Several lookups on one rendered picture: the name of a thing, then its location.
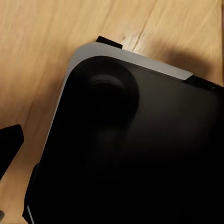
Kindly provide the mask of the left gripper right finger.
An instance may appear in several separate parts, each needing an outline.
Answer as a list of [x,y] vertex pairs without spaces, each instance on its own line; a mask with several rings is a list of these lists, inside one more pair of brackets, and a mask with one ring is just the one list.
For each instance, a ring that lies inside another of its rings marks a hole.
[[209,141],[224,162],[224,126],[213,124]]

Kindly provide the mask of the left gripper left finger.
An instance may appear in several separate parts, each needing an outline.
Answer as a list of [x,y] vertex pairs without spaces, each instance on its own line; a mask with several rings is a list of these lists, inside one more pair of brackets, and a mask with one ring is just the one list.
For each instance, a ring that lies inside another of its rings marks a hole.
[[21,125],[0,129],[0,180],[24,142]]

